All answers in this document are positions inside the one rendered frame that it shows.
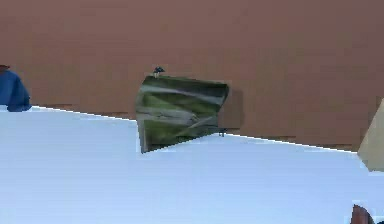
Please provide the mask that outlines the green marbled chest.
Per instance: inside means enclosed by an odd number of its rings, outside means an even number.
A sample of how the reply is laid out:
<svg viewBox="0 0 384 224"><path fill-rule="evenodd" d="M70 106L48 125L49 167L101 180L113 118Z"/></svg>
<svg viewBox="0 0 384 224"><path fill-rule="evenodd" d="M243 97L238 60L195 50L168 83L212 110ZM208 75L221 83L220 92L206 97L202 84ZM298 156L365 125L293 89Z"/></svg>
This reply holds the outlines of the green marbled chest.
<svg viewBox="0 0 384 224"><path fill-rule="evenodd" d="M172 76L145 77L135 101L142 153L219 133L226 83Z"/></svg>

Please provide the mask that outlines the blue rounded object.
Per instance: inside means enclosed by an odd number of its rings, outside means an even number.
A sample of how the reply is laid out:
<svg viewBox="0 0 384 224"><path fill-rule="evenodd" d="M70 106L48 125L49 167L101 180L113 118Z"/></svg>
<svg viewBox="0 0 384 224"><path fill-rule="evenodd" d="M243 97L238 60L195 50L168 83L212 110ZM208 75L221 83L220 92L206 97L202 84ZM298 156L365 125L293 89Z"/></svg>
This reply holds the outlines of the blue rounded object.
<svg viewBox="0 0 384 224"><path fill-rule="evenodd" d="M24 112L32 107L30 94L21 78L4 64L0 64L0 106L8 112Z"/></svg>

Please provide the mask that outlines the beige box furniture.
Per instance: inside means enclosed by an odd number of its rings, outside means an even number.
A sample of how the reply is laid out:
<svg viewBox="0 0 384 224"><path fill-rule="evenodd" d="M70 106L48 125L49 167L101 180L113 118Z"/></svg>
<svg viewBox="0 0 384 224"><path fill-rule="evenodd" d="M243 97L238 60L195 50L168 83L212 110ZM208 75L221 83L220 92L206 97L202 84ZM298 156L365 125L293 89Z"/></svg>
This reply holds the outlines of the beige box furniture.
<svg viewBox="0 0 384 224"><path fill-rule="evenodd" d="M357 154L369 171L384 172L384 98L372 118Z"/></svg>

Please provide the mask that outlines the dark red brown object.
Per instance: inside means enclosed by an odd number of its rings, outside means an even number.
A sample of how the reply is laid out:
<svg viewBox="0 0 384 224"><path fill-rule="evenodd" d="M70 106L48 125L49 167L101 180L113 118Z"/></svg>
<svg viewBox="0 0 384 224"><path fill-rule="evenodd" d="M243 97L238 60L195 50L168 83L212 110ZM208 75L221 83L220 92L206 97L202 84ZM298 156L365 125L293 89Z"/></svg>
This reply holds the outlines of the dark red brown object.
<svg viewBox="0 0 384 224"><path fill-rule="evenodd" d="M364 207L354 204L350 224L375 224L375 222Z"/></svg>

